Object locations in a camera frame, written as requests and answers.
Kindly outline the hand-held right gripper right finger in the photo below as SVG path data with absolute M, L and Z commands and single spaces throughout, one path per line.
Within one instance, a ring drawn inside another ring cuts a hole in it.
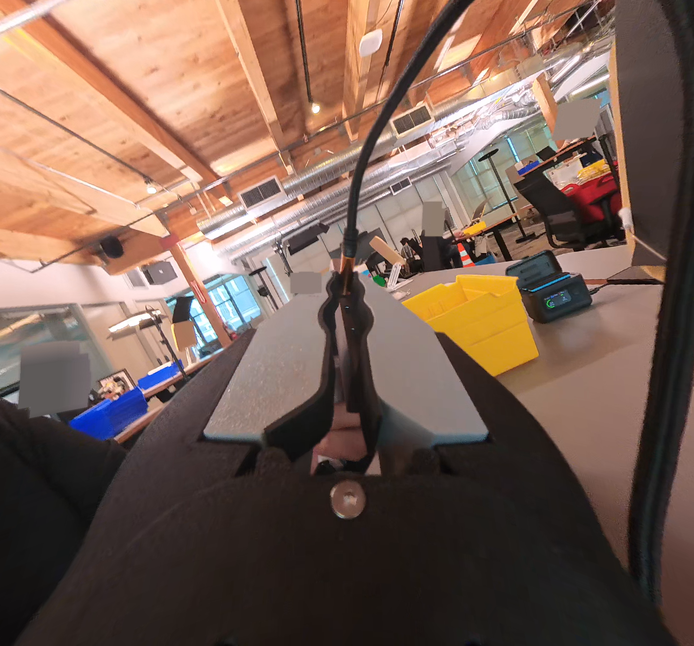
M 372 280 L 355 277 L 363 321 L 365 437 L 375 450 L 483 442 L 489 430 L 434 330 Z

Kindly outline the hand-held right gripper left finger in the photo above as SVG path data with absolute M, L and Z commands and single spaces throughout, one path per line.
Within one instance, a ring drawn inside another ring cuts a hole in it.
M 337 368 L 337 274 L 315 293 L 298 294 L 250 340 L 204 428 L 204 440 L 258 449 L 289 459 L 310 453 L 333 422 Z

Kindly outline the person's left hand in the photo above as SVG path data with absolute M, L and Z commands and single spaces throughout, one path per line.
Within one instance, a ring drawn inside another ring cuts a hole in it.
M 356 462 L 367 452 L 360 415 L 335 407 L 330 431 L 314 447 L 314 458 Z

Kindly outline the yellow plastic bin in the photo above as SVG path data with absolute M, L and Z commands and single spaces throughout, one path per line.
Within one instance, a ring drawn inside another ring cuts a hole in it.
M 403 304 L 492 376 L 539 356 L 514 277 L 458 275 L 453 283 L 433 286 Z

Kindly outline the white stand with beige paddle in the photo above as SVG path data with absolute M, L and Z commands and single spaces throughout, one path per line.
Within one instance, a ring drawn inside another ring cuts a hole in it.
M 408 274 L 409 272 L 407 260 L 379 236 L 374 236 L 369 241 L 369 245 L 375 253 L 383 258 L 383 263 L 385 264 L 385 288 L 389 292 L 395 291 L 398 283 L 403 282 L 400 277 L 401 273 L 404 271 L 405 274 Z

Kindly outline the black softbox light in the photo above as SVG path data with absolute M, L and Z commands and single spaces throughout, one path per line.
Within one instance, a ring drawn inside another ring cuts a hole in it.
M 303 251 L 308 246 L 316 243 L 322 234 L 329 231 L 330 225 L 318 222 L 302 228 L 297 233 L 291 235 L 286 242 L 287 251 L 290 256 L 293 256 L 300 251 Z

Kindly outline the black charging case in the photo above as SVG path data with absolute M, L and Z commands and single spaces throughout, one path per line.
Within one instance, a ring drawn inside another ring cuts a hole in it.
M 516 286 L 527 315 L 546 324 L 582 311 L 593 303 L 584 277 L 562 270 L 551 251 L 542 251 L 505 270 Z

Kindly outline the framed picture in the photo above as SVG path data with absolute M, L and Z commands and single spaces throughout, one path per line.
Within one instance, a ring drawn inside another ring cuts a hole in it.
M 131 377 L 126 369 L 117 370 L 99 378 L 97 384 L 97 392 L 103 399 L 117 399 L 137 388 L 137 381 Z

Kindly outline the stack of blue bins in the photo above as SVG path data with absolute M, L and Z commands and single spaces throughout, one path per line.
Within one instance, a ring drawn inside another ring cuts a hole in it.
M 128 425 L 147 413 L 149 405 L 144 394 L 145 390 L 159 386 L 170 377 L 176 376 L 180 376 L 178 366 L 168 362 L 139 379 L 137 388 L 120 398 L 100 398 L 91 408 L 72 418 L 68 426 L 100 441 L 114 438 Z

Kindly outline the black office chair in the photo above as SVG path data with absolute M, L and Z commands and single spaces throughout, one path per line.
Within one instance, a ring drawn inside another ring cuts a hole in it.
M 601 223 L 584 223 L 576 204 L 542 172 L 532 170 L 517 183 L 522 197 L 538 211 L 554 249 L 583 251 L 605 240 Z

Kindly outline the black floor lamp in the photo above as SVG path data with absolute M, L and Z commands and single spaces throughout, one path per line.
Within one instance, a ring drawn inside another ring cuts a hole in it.
M 507 206 L 509 207 L 510 212 L 512 213 L 512 218 L 514 219 L 516 226 L 518 227 L 518 230 L 520 233 L 520 236 L 516 239 L 515 243 L 516 244 L 524 243 L 524 242 L 530 241 L 532 239 L 532 236 L 525 232 L 525 229 L 523 228 L 523 225 L 521 223 L 521 219 L 518 215 L 518 212 L 517 212 L 516 208 L 514 207 L 514 203 L 512 202 L 512 200 L 508 194 L 508 191 L 506 190 L 505 185 L 502 182 L 502 179 L 500 177 L 500 174 L 498 172 L 496 164 L 493 160 L 493 157 L 497 152 L 498 152 L 498 148 L 493 148 L 493 149 L 489 150 L 487 153 L 483 154 L 479 158 L 478 161 L 479 161 L 479 163 L 482 163 L 482 162 L 488 162 L 489 163 L 490 168 L 496 177 L 498 185 L 500 186 L 500 189 L 502 190 L 502 194 L 503 194 L 503 196 L 507 202 Z

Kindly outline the red storage crate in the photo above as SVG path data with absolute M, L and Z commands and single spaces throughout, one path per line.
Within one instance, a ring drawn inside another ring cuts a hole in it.
M 611 173 L 586 182 L 568 184 L 562 192 L 574 202 L 585 224 L 609 222 L 614 229 L 622 229 L 619 216 L 622 196 Z

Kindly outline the wooden backing board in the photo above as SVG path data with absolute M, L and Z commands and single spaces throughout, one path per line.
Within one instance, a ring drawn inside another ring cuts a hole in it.
M 627 209 L 628 213 L 631 213 L 631 204 L 629 200 L 629 186 L 627 180 L 627 166 L 625 158 L 625 149 L 622 137 L 622 120 L 620 112 L 620 94 L 619 94 L 619 82 L 618 82 L 618 67 L 617 67 L 617 42 L 616 39 L 613 40 L 612 47 L 609 54 L 609 95 L 612 106 L 612 117 L 613 117 L 613 133 L 616 146 L 616 156 L 618 162 L 618 176 L 620 181 L 620 195 L 622 200 L 622 207 Z

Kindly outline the black display panel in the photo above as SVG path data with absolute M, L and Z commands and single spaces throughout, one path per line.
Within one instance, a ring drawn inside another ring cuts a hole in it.
M 664 266 L 675 213 L 684 102 L 674 37 L 657 0 L 616 0 L 616 79 L 632 263 Z

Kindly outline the silver air duct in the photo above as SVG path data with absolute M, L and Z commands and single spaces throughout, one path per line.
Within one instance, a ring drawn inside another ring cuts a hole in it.
M 406 171 L 428 166 L 454 152 L 454 147 L 464 147 L 466 139 L 475 130 L 485 130 L 504 120 L 525 119 L 538 109 L 530 90 L 508 94 L 500 101 L 504 109 L 479 117 L 482 107 L 496 99 L 491 95 L 471 100 L 467 95 L 430 105 L 435 123 L 418 137 L 397 139 L 388 124 L 377 140 L 369 161 L 389 155 L 382 164 L 368 168 L 363 175 L 361 193 L 367 187 L 389 186 L 391 177 L 404 178 Z M 198 222 L 198 229 L 209 241 L 217 242 L 219 253 L 242 258 L 253 253 L 254 248 L 273 243 L 307 222 L 311 214 L 324 215 L 332 204 L 346 202 L 351 178 L 361 154 L 361 145 L 355 144 L 324 162 L 311 166 L 298 175 L 281 181 L 286 200 L 270 202 L 260 208 L 247 211 L 241 204 Z

